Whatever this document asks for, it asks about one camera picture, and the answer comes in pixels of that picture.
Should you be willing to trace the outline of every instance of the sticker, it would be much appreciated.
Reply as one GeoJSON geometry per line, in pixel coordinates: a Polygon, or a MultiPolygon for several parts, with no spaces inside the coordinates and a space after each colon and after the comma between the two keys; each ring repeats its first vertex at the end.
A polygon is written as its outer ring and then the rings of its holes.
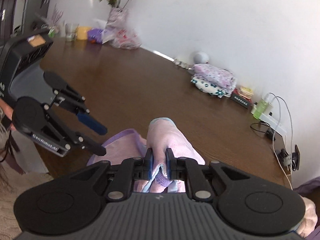
{"type": "Polygon", "coordinates": [[[42,38],[42,36],[39,34],[28,38],[27,41],[32,47],[38,47],[45,44],[44,38],[42,38]]]}

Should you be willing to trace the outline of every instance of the beige carpet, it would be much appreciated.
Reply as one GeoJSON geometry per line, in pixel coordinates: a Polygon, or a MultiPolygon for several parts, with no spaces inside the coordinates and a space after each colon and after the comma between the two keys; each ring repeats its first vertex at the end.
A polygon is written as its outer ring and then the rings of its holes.
{"type": "Polygon", "coordinates": [[[3,163],[3,167],[11,189],[0,189],[0,240],[11,240],[21,232],[13,214],[14,201],[22,192],[47,182],[52,178],[47,174],[39,173],[20,175],[5,162],[3,163]]]}

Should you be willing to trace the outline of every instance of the glass cup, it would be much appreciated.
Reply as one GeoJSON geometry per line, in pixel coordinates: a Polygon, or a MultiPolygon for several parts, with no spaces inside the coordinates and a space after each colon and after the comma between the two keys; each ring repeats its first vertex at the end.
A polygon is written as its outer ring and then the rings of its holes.
{"type": "Polygon", "coordinates": [[[79,27],[79,24],[75,24],[75,23],[66,24],[66,40],[67,41],[74,41],[76,39],[78,27],[79,27]]]}

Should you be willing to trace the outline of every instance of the yellow container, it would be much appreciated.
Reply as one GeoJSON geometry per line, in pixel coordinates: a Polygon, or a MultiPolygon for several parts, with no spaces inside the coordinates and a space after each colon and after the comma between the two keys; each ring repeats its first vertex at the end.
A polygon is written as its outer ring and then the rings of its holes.
{"type": "Polygon", "coordinates": [[[91,30],[92,27],[80,26],[77,31],[77,40],[86,41],[88,39],[87,32],[91,30]]]}

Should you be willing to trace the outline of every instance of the white cable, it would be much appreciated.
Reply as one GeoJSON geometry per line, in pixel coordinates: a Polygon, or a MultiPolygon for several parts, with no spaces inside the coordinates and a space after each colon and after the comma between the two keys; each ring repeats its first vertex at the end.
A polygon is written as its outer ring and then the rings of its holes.
{"type": "Polygon", "coordinates": [[[290,174],[292,173],[292,139],[293,139],[293,128],[292,128],[292,118],[291,118],[291,114],[289,111],[289,107],[286,103],[286,101],[284,101],[285,106],[287,107],[288,113],[289,113],[289,117],[290,117],[290,124],[291,124],[291,141],[290,141],[290,156],[291,156],[291,161],[290,161],[290,174]]]}
{"type": "Polygon", "coordinates": [[[287,149],[287,135],[286,134],[284,134],[284,140],[285,140],[284,147],[287,149]]]}
{"type": "Polygon", "coordinates": [[[275,96],[275,98],[277,99],[278,104],[279,104],[279,121],[278,121],[278,124],[276,125],[275,132],[273,133],[273,137],[272,137],[272,149],[273,149],[273,153],[275,154],[276,159],[277,159],[277,161],[278,161],[278,163],[279,163],[279,166],[280,166],[282,172],[284,173],[285,177],[287,178],[287,180],[288,180],[288,182],[289,182],[289,185],[290,185],[290,188],[292,189],[291,182],[290,182],[287,174],[285,173],[284,169],[282,168],[281,163],[280,163],[280,161],[279,161],[279,158],[278,158],[278,156],[277,156],[277,154],[276,154],[276,150],[275,150],[276,130],[277,130],[277,128],[278,128],[278,126],[279,126],[279,124],[280,124],[280,121],[281,121],[281,106],[280,106],[280,101],[279,101],[278,97],[277,97],[274,93],[270,93],[270,94],[275,96]]]}

